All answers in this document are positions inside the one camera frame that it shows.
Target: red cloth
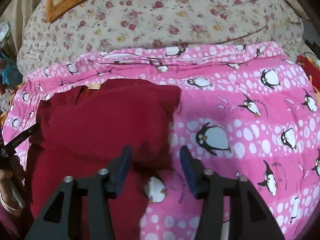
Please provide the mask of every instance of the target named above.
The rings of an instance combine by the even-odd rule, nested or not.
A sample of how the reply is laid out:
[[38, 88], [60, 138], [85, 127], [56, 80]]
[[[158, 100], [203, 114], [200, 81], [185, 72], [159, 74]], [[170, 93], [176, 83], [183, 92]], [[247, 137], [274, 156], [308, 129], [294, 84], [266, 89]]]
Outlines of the red cloth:
[[41, 130], [29, 140], [27, 163], [33, 216], [65, 176], [92, 176], [129, 145], [135, 169], [109, 205], [116, 239], [138, 239], [148, 173], [171, 167], [168, 128], [179, 99], [179, 87], [119, 79], [108, 80], [99, 90], [77, 87], [41, 101], [36, 116]]

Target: pink blanket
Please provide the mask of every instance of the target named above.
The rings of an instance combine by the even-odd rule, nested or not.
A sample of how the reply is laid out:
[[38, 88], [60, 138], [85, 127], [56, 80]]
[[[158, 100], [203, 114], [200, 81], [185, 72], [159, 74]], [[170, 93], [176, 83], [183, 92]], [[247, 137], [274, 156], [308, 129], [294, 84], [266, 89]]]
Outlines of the pink blanket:
[[[202, 203], [188, 190], [178, 158], [182, 145], [222, 176], [248, 176], [285, 238], [297, 236], [320, 197], [320, 114], [302, 68], [276, 43], [123, 49], [39, 69], [17, 92], [4, 140], [35, 122], [39, 100], [114, 78], [182, 89], [169, 127], [175, 172], [159, 174], [145, 186], [149, 205], [140, 222], [141, 239], [194, 239]], [[27, 141], [17, 148], [24, 167], [28, 148]], [[221, 239], [227, 239], [228, 218], [225, 201]]]

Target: black tool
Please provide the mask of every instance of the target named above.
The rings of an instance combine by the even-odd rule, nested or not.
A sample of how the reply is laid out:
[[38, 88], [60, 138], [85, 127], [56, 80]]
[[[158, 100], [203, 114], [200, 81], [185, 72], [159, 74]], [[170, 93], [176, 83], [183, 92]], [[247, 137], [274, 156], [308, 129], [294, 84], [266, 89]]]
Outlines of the black tool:
[[284, 240], [268, 206], [246, 176], [221, 177], [205, 169], [186, 146], [180, 149], [180, 161], [190, 192], [204, 199], [195, 240], [220, 240], [224, 196], [230, 196], [229, 240]]
[[80, 240], [81, 199], [88, 199], [90, 240], [114, 240], [108, 198], [121, 193], [131, 163], [131, 148], [89, 178], [66, 176], [33, 223], [25, 240]]
[[39, 129], [39, 124], [34, 124], [27, 130], [20, 133], [17, 137], [12, 139], [6, 144], [0, 151], [0, 170], [8, 169], [13, 170], [14, 175], [11, 179], [6, 179], [8, 187], [11, 189], [12, 194], [19, 203], [19, 206], [23, 208], [25, 206], [24, 199], [26, 198], [26, 192], [21, 181], [19, 181], [15, 174], [15, 169], [11, 165], [11, 158], [16, 154], [15, 148], [17, 148], [24, 140], [29, 138], [33, 132]]

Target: cartoon penguin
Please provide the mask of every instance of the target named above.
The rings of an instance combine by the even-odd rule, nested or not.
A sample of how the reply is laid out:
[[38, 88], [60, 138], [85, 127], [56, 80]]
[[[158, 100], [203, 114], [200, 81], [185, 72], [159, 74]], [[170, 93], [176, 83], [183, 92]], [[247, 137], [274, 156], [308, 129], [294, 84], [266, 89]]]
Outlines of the cartoon penguin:
[[276, 182], [276, 179], [273, 176], [273, 172], [270, 169], [269, 164], [265, 160], [263, 160], [263, 162], [266, 165], [266, 172], [264, 174], [264, 181], [263, 182], [259, 182], [258, 185], [261, 186], [261, 187], [267, 186], [269, 192], [274, 197], [276, 195], [276, 191], [277, 191], [277, 188], [278, 188], [278, 183]]
[[261, 46], [260, 48], [257, 48], [257, 56], [263, 54], [263, 51], [267, 48], [266, 45]]
[[12, 127], [13, 127], [13, 128], [17, 128], [19, 122], [20, 122], [20, 120], [19, 120], [18, 118], [14, 119], [14, 120], [12, 121]]
[[243, 101], [243, 105], [239, 105], [239, 107], [248, 109], [251, 113], [254, 114], [254, 117], [259, 117], [261, 115], [260, 110], [258, 109], [255, 102], [253, 102], [250, 98], [248, 98], [247, 95], [244, 94], [244, 96], [247, 98], [245, 101]]
[[239, 64], [229, 63], [229, 64], [227, 64], [227, 65], [228, 65], [229, 67], [233, 68], [233, 69], [239, 69], [239, 68], [240, 68]]
[[247, 50], [247, 45], [235, 45], [236, 50]]
[[27, 102], [29, 100], [29, 93], [22, 94], [23, 101]]
[[50, 73], [49, 73], [49, 67], [46, 67], [44, 69], [44, 74], [48, 77], [48, 76], [51, 76]]
[[158, 72], [163, 73], [169, 71], [168, 66], [159, 66], [157, 67]]
[[47, 101], [47, 100], [50, 99], [50, 97], [51, 97], [50, 94], [46, 94], [46, 95], [44, 96], [43, 100], [44, 100], [44, 101]]
[[186, 48], [182, 48], [182, 47], [167, 47], [165, 48], [164, 55], [166, 57], [170, 57], [170, 56], [179, 57], [185, 51], [186, 51]]
[[78, 72], [76, 65], [73, 63], [67, 64], [67, 68], [72, 75]]
[[210, 80], [208, 78], [197, 77], [197, 78], [188, 79], [187, 82], [189, 85], [193, 85], [201, 89], [209, 86], [212, 87]]
[[306, 95], [304, 96], [304, 102], [302, 103], [302, 105], [307, 106], [311, 112], [317, 111], [318, 107], [316, 101], [313, 99], [311, 95], [308, 94], [308, 92], [305, 89], [303, 90], [306, 92]]
[[320, 148], [318, 148], [319, 157], [316, 159], [316, 166], [312, 168], [313, 171], [320, 177]]
[[300, 202], [300, 198], [299, 198], [299, 197], [296, 197], [296, 198], [294, 199], [293, 208], [292, 208], [292, 210], [291, 210], [291, 220], [290, 220], [290, 223], [292, 223], [292, 221], [298, 216], [299, 202]]
[[144, 193], [148, 198], [148, 204], [161, 203], [168, 194], [163, 181], [159, 177], [150, 178], [144, 185]]
[[196, 134], [196, 143], [212, 155], [216, 155], [212, 150], [222, 150], [231, 152], [226, 132], [219, 126], [209, 126], [209, 122]]
[[262, 84], [272, 89], [275, 89], [275, 86], [281, 85], [279, 82], [279, 77], [274, 69], [270, 69], [268, 71], [264, 69], [260, 80]]
[[284, 145], [287, 145], [292, 150], [297, 149], [296, 138], [294, 136], [294, 130], [292, 127], [289, 128], [287, 131], [284, 131], [284, 129], [283, 129], [280, 138], [281, 138], [281, 141]]

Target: rose pattern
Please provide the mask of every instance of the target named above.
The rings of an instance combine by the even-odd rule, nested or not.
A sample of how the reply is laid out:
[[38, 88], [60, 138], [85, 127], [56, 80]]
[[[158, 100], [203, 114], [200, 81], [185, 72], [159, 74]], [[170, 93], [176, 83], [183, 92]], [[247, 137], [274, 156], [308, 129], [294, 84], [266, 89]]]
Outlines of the rose pattern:
[[17, 57], [23, 75], [86, 52], [128, 47], [275, 41], [292, 60], [304, 52], [302, 20], [284, 0], [88, 0], [53, 23], [45, 21], [45, 4], [24, 31]]

